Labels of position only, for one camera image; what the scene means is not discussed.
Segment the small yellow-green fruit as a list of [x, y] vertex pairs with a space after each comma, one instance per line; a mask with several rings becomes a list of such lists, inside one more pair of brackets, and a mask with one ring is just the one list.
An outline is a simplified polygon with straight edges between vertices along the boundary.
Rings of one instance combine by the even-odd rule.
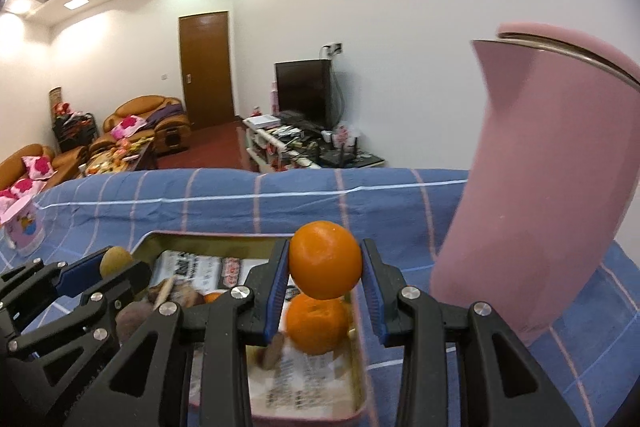
[[134, 258], [124, 247], [113, 246], [105, 251], [100, 262], [100, 274], [102, 279], [107, 279], [112, 275], [122, 271], [134, 262]]

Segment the pink kettle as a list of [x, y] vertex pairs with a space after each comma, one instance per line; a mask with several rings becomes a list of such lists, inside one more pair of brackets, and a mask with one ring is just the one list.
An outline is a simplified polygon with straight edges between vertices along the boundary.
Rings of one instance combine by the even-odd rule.
[[575, 300], [639, 181], [639, 67], [585, 32], [500, 25], [474, 52], [487, 90], [432, 296], [493, 306], [532, 343]]

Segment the brown wooden door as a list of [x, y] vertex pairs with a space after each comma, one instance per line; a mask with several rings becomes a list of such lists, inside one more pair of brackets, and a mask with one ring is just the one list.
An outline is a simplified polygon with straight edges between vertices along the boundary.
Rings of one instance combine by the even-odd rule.
[[182, 90], [193, 130], [235, 120], [229, 48], [229, 13], [179, 18]]

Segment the white tv stand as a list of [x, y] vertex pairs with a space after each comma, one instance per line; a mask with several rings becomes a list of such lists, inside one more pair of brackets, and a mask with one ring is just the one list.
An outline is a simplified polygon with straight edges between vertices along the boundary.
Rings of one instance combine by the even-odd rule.
[[271, 115], [245, 118], [245, 153], [260, 173], [292, 169], [375, 168], [386, 161], [363, 148], [359, 136], [344, 124], [319, 130], [306, 121], [290, 126]]

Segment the pink tin box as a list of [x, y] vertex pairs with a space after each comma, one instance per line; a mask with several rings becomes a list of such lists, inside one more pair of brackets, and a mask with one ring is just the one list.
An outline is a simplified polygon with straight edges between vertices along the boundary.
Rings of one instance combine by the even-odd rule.
[[[201, 295], [221, 295], [247, 283], [250, 271], [268, 261], [287, 238], [273, 234], [204, 234], [155, 231], [134, 246], [134, 259], [148, 262], [153, 286], [171, 277]], [[250, 407], [256, 426], [358, 426], [369, 405], [355, 294], [342, 298], [337, 317], [345, 333], [333, 350], [307, 355], [286, 329], [288, 306], [299, 294], [284, 286], [279, 323], [265, 348], [246, 348]]]

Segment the pink floral cushion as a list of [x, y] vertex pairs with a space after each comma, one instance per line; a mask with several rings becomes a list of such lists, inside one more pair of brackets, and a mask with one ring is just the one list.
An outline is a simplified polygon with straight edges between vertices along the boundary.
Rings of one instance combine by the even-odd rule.
[[56, 173], [48, 156], [23, 156], [22, 161], [32, 181], [47, 181]]

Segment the wooden coffee table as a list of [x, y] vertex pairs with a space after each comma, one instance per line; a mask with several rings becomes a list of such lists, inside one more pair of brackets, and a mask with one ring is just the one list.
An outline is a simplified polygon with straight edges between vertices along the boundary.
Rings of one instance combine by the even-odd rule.
[[155, 170], [157, 159], [152, 139], [141, 139], [125, 145], [115, 145], [92, 155], [83, 176]]

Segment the black shelf rack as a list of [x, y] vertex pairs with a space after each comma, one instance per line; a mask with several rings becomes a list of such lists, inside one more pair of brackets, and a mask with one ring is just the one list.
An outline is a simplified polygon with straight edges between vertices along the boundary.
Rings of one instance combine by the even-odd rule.
[[78, 146], [89, 146], [99, 135], [96, 120], [91, 113], [58, 115], [52, 130], [62, 153]]

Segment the black television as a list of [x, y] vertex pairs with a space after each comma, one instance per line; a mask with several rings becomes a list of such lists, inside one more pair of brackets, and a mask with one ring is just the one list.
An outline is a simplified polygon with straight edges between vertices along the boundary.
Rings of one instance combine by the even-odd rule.
[[333, 120], [331, 61], [288, 61], [274, 64], [280, 112], [293, 112], [311, 124], [330, 127]]

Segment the orange mandarin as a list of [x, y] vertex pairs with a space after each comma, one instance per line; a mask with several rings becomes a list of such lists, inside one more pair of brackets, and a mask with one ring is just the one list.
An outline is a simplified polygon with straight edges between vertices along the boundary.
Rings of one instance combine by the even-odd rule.
[[286, 309], [284, 325], [298, 351], [325, 355], [348, 336], [349, 316], [341, 299], [318, 300], [299, 294]]
[[355, 237], [331, 221], [300, 227], [288, 246], [288, 271], [303, 293], [317, 300], [342, 297], [362, 274], [362, 254]]

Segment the purple round fruit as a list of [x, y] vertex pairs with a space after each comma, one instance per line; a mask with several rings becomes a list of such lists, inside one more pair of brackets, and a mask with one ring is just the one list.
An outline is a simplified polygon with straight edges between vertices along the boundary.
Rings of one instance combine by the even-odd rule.
[[126, 343], [152, 312], [153, 306], [147, 301], [134, 301], [122, 308], [115, 319], [119, 342]]

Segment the pink cartoon mug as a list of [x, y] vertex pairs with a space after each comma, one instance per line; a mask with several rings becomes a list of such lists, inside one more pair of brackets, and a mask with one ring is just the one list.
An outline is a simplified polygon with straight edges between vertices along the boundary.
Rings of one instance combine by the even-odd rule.
[[23, 196], [1, 216], [6, 243], [19, 256], [26, 258], [42, 244], [44, 228], [32, 196]]

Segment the long brown leather sofa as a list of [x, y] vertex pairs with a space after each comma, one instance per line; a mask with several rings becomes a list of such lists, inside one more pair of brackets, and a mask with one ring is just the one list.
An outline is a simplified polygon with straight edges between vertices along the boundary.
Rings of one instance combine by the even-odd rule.
[[88, 158], [85, 146], [57, 154], [41, 144], [26, 145], [3, 159], [0, 165], [2, 191], [41, 188], [42, 191], [74, 179]]

